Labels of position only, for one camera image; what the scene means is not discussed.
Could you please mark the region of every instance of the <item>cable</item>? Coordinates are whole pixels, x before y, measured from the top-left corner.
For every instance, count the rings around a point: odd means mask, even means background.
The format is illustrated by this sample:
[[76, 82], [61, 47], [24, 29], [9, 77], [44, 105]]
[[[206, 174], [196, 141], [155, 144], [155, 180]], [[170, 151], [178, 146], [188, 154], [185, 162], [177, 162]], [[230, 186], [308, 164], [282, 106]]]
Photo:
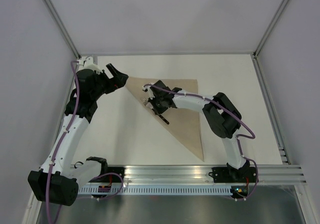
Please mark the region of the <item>cable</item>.
[[112, 175], [109, 176], [109, 186], [112, 185]]
[[99, 192], [109, 192], [111, 188], [98, 188]]
[[240, 197], [243, 197], [243, 198], [247, 198], [247, 196], [244, 196], [244, 195], [241, 195], [240, 193], [237, 193]]
[[213, 172], [209, 172], [209, 173], [208, 173], [208, 176], [211, 177], [211, 178], [214, 178], [214, 177], [212, 176], [213, 174], [214, 174]]
[[253, 187], [253, 190], [251, 191], [250, 194], [247, 195], [246, 198], [241, 198], [241, 199], [237, 199], [237, 201], [245, 201], [248, 197], [250, 197], [256, 190], [256, 187], [257, 187], [257, 184], [258, 184], [258, 166], [257, 166], [257, 163], [255, 162], [255, 160], [253, 159], [250, 159], [250, 158], [247, 158], [244, 156], [244, 153], [242, 151], [242, 148], [241, 148], [241, 144], [240, 144], [240, 140], [239, 140], [239, 137], [245, 137], [245, 138], [249, 138], [249, 139], [255, 139], [256, 136], [254, 134], [254, 132], [240, 119], [238, 118], [235, 114], [233, 114], [232, 112], [230, 112], [229, 110], [227, 110], [226, 108], [224, 108], [222, 105], [220, 105], [219, 103], [209, 99], [209, 98], [206, 98], [204, 96], [201, 96], [201, 95], [198, 95], [198, 94], [195, 94], [195, 93], [176, 93], [176, 92], [173, 92], [173, 91], [170, 91], [170, 90], [166, 90], [164, 88], [160, 88], [158, 86], [155, 86], [153, 84], [145, 84], [144, 87], [153, 87], [153, 88], [156, 88], [158, 90], [161, 90], [161, 91], [164, 91], [166, 93], [170, 93], [170, 94], [173, 94], [173, 95], [178, 95], [178, 96], [189, 96], [189, 97], [196, 97], [196, 98], [200, 98], [200, 99], [203, 99], [205, 101], [208, 101], [210, 103], [213, 103], [215, 106], [219, 107], [220, 109], [222, 109], [224, 112], [228, 113], [230, 116], [232, 116], [238, 123], [240, 123], [250, 134], [251, 136], [248, 136], [248, 135], [245, 135], [245, 134], [237, 134], [236, 135], [236, 141], [237, 141], [237, 144], [238, 144], [238, 147], [239, 147], [239, 151], [240, 151], [240, 154], [242, 155], [242, 157], [244, 159], [246, 159], [247, 161], [249, 162], [253, 162], [254, 164], [254, 167], [256, 169], [256, 180], [255, 180], [255, 184], [254, 184], [254, 187]]
[[248, 188], [249, 187], [249, 178], [245, 177], [245, 180], [246, 180], [246, 186], [244, 188]]
[[[71, 69], [72, 69], [72, 72], [73, 72], [73, 75], [74, 75], [74, 80], [75, 80], [75, 86], [76, 86], [76, 102], [75, 102], [75, 109], [73, 111], [73, 114], [72, 114], [72, 117], [70, 119], [70, 122], [69, 124], [67, 125], [66, 127], [66, 130], [68, 131], [69, 128], [71, 127], [75, 117], [76, 117], [76, 113], [77, 113], [77, 108], [78, 108], [78, 104], [79, 104], [79, 95], [80, 95], [80, 90], [79, 90], [79, 81], [78, 81], [78, 77], [77, 77], [77, 73], [76, 73], [76, 69], [74, 68], [74, 63], [79, 63], [78, 61], [71, 61], [70, 65], [71, 65]], [[51, 181], [51, 174], [52, 174], [52, 170], [53, 170], [53, 166], [54, 166], [54, 161], [56, 159], [56, 156], [57, 156], [57, 153], [58, 153], [58, 150], [59, 150], [59, 147], [63, 141], [63, 139], [65, 138], [67, 132], [63, 132], [63, 134], [61, 135], [61, 137], [59, 138], [58, 140], [58, 143], [54, 149], [54, 152], [53, 152], [53, 155], [51, 157], [51, 162], [52, 164], [49, 164], [49, 170], [48, 170], [48, 177], [46, 179], [46, 187], [45, 187], [45, 209], [46, 209], [46, 215], [47, 215], [47, 219], [48, 219], [48, 222], [49, 224], [55, 224], [58, 220], [58, 216], [59, 216], [59, 213], [60, 213], [60, 210], [61, 210], [61, 207], [62, 205], [59, 206], [58, 208], [58, 212], [56, 214], [56, 217], [54, 219], [54, 221], [52, 221], [51, 219], [51, 214], [50, 214], [50, 201], [49, 201], [49, 190], [50, 190], [50, 181]]]
[[[112, 194], [111, 196], [107, 196], [107, 197], [105, 197], [105, 198], [99, 198], [99, 199], [97, 199], [98, 201], [100, 201], [100, 200], [107, 200], [107, 199], [113, 198], [113, 197], [116, 196], [118, 193], [120, 193], [121, 190], [123, 189], [123, 187], [125, 186], [125, 185], [124, 185], [124, 180], [123, 180], [123, 178], [122, 178], [118, 173], [105, 173], [105, 174], [102, 174], [102, 175], [100, 175], [100, 176], [97, 176], [97, 177], [91, 179], [91, 181], [92, 181], [92, 180], [95, 180], [95, 179], [98, 179], [98, 178], [102, 178], [102, 177], [104, 177], [104, 176], [108, 176], [108, 175], [115, 175], [115, 176], [117, 176], [117, 177], [120, 179], [120, 181], [121, 181], [121, 186], [120, 186], [120, 188], [118, 189], [118, 191], [117, 191], [115, 194]], [[89, 197], [79, 197], [79, 198], [77, 198], [77, 200], [78, 200], [78, 199], [87, 199], [87, 198], [89, 198]]]
[[81, 165], [83, 165], [84, 163], [83, 162], [80, 162], [80, 161], [78, 161], [78, 162], [76, 162], [74, 165], [73, 165], [73, 167], [74, 167], [74, 169], [77, 169], [77, 163], [80, 163]]

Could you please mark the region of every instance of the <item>white table surface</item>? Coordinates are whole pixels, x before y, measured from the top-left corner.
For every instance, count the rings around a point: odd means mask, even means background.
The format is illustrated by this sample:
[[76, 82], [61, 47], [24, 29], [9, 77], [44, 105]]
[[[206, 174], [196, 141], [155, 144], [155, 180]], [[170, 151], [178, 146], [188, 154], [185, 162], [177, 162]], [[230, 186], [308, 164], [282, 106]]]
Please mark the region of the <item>white table surface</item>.
[[[100, 56], [100, 68], [112, 63], [132, 77], [197, 79], [199, 94], [225, 93], [256, 139], [241, 138], [243, 151], [258, 164], [282, 164], [267, 109], [248, 54]], [[223, 165], [223, 143], [200, 115], [204, 162], [193, 155], [124, 87], [103, 95], [83, 134], [73, 163], [89, 156], [110, 165]]]

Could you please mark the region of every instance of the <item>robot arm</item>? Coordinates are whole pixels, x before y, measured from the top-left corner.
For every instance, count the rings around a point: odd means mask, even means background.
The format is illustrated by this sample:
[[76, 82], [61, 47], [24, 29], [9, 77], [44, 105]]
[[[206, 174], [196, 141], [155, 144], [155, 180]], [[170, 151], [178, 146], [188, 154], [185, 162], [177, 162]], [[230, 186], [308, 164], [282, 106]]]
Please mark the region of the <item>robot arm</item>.
[[46, 200], [46, 184], [49, 173], [49, 165], [56, 152], [60, 137], [65, 135], [55, 155], [54, 165], [50, 179], [49, 200], [51, 203], [70, 206], [76, 200], [78, 190], [91, 179], [108, 172], [106, 159], [89, 157], [83, 165], [77, 169], [71, 169], [71, 162], [76, 152], [78, 143], [92, 120], [98, 108], [97, 100], [103, 95], [116, 91], [126, 84], [128, 76], [117, 71], [112, 64], [106, 67], [113, 75], [108, 78], [104, 70], [100, 70], [95, 64], [94, 57], [82, 60], [83, 69], [76, 73], [79, 82], [79, 98], [76, 115], [68, 130], [76, 108], [76, 90], [71, 93], [69, 103], [64, 111], [62, 129], [48, 158], [40, 167], [40, 170], [31, 171], [28, 182], [39, 201]]
[[[181, 88], [170, 90], [161, 80], [157, 81], [153, 86], [169, 91], [165, 92], [152, 86], [143, 87], [143, 90], [149, 94], [147, 106], [151, 108], [156, 115], [161, 115], [168, 108], [186, 108], [203, 113], [211, 130], [222, 139], [227, 155], [227, 166], [230, 175], [236, 179], [237, 176], [241, 175], [241, 173], [250, 166], [249, 162], [243, 158], [239, 150], [237, 134], [241, 125], [233, 117], [226, 112], [221, 112], [213, 103], [199, 99], [196, 97], [197, 94], [189, 93]], [[238, 112], [225, 94], [218, 93], [215, 96], [205, 96], [205, 98], [214, 100], [235, 114], [239, 119], [242, 118], [240, 112]]]

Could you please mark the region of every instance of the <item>beige cloth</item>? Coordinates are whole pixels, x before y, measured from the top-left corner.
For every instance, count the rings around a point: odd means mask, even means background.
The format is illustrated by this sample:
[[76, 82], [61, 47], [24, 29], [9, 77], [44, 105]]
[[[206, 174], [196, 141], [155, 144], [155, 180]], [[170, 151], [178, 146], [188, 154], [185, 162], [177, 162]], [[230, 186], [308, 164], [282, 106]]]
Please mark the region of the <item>beige cloth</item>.
[[[188, 92], [198, 93], [198, 82], [195, 79], [161, 79], [170, 89], [182, 88]], [[158, 122], [167, 129], [180, 143], [182, 143], [195, 156], [204, 161], [204, 152], [201, 144], [199, 113], [188, 109], [169, 108], [162, 115], [170, 124], [166, 124], [159, 116], [143, 105], [141, 99], [148, 99], [148, 94], [142, 91], [147, 83], [155, 83], [158, 79], [129, 77], [126, 88], [139, 101], [139, 103]]]

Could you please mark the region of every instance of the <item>gray wall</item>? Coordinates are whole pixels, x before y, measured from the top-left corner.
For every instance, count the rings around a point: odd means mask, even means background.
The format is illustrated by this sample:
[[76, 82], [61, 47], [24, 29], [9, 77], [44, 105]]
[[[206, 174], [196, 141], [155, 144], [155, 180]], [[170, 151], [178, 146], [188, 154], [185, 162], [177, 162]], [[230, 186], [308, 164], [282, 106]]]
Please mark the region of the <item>gray wall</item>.
[[294, 163], [320, 211], [320, 0], [292, 0], [260, 56]]
[[281, 0], [52, 0], [80, 53], [253, 51]]
[[21, 223], [30, 170], [49, 154], [72, 72], [41, 0], [0, 0], [0, 217]]

